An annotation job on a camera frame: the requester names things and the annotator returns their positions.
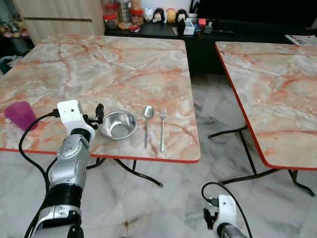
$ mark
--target red table edge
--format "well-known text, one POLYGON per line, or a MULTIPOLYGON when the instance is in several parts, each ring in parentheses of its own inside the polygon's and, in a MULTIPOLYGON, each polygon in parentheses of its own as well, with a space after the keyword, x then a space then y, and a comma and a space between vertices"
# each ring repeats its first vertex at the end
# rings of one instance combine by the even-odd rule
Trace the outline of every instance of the red table edge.
POLYGON ((255 143, 255 145, 256 145, 256 148, 257 148, 257 150, 258 150, 258 153, 259 153, 259 155, 260 155, 260 158, 261 158, 263 164, 264 164, 265 166, 267 166, 267 167, 269 167, 269 168, 273 168, 273 169, 284 169, 284 170, 311 170, 311 171, 317 170, 317 168, 286 167, 286 166, 271 165, 268 161, 265 160, 265 156, 264 156, 264 154, 263 154, 263 152, 262 152, 262 150, 261 150, 260 144, 259 144, 259 142, 258 142, 258 140, 257 140, 257 138, 256 138, 256 136, 255 136, 255 133, 254 133, 252 127, 251 127, 251 124, 250 124, 250 122, 249 122, 249 119, 248 119, 248 117, 247 117, 247 114, 246 114, 246 112, 244 111, 244 108, 243 108, 242 103, 241 103, 241 101, 240 101, 240 99, 239 99, 239 96, 238 96, 238 93, 237 93, 237 91, 236 91, 236 88, 234 87, 234 84, 233 84, 232 79, 231 79, 231 77, 230 77, 230 74, 229 74, 229 72, 228 72, 228 70, 227 70, 227 67, 226 67, 226 65, 225 65, 225 63, 224 63, 224 61, 223 61, 223 59, 222 59, 222 57, 221 57, 220 51, 219 51, 218 46, 217 46, 217 42, 215 42, 214 45, 215 45, 215 49, 216 49, 216 51, 217 51, 217 53, 218 53, 218 56, 219 56, 219 58, 220 58, 221 64, 222 64, 222 66, 223 66, 223 68, 224 68, 224 71, 225 71, 225 73, 226 73, 226 75, 227 75, 227 78, 229 79, 229 83, 230 83, 230 85, 231 85, 231 87, 232 87, 232 90, 233 90, 233 92, 234 92, 234 95, 235 95, 235 97, 236 97, 236 99, 237 99, 237 101, 238 101, 240 110, 242 111, 244 120, 245 120, 246 123, 247 123, 247 126, 248 126, 248 128, 249 128, 249 131, 250 131, 250 133, 251 133, 251 136, 252 136, 252 138, 253 138, 253 141, 254 141, 254 143, 255 143))
MULTIPOLYGON (((19 152, 17 149, 6 149, 6 148, 0 148, 0 151, 7 151, 7 152, 19 152)), ((56 152, 51 151, 40 151, 40 150, 23 150, 27 153, 32 154, 44 154, 44 155, 56 155, 56 152)), ((195 164, 200 161, 200 157, 197 160, 171 160, 171 159, 154 159, 154 158, 140 158, 140 157, 132 157, 132 156, 116 156, 116 155, 90 155, 93 158, 107 158, 107 159, 124 159, 124 160, 142 160, 142 161, 158 161, 158 162, 171 162, 171 163, 181 163, 181 164, 195 164)))

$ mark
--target black tv stand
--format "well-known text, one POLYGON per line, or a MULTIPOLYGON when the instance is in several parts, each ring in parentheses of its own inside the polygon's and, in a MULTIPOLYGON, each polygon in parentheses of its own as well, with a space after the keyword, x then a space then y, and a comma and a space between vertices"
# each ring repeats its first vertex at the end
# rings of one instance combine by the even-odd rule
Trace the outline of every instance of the black tv stand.
POLYGON ((217 41, 235 42, 264 42, 291 44, 284 34, 239 33, 233 34, 204 34, 199 40, 197 36, 178 37, 174 34, 170 24, 154 24, 145 22, 138 33, 120 29, 106 31, 109 36, 145 37, 161 39, 181 39, 185 41, 190 73, 217 73, 223 74, 223 67, 215 51, 217 41))

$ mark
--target purple cup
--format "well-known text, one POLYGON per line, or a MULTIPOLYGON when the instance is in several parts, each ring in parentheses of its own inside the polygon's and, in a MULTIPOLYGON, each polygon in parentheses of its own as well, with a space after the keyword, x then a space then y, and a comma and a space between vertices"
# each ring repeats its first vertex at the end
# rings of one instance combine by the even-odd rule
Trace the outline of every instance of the purple cup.
POLYGON ((4 110, 4 115, 24 131, 36 120, 34 112, 27 102, 11 104, 4 110))

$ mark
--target spoon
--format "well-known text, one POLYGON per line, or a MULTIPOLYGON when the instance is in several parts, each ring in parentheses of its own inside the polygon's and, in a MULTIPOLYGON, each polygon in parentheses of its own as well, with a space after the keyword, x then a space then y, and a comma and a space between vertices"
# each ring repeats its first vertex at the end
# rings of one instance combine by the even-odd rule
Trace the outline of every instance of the spoon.
POLYGON ((149 120, 154 115, 154 108, 152 106, 146 106, 143 108, 143 117, 146 120, 146 131, 145 131, 145 139, 144 139, 144 148, 148 146, 149 141, 149 120))

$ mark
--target wooden cabinet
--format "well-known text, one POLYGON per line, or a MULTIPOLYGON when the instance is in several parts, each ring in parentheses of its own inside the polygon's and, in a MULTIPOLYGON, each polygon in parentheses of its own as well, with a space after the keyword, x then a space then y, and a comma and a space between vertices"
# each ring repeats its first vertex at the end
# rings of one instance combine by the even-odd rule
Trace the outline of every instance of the wooden cabinet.
POLYGON ((101 0, 14 0, 34 45, 57 33, 104 34, 101 0))

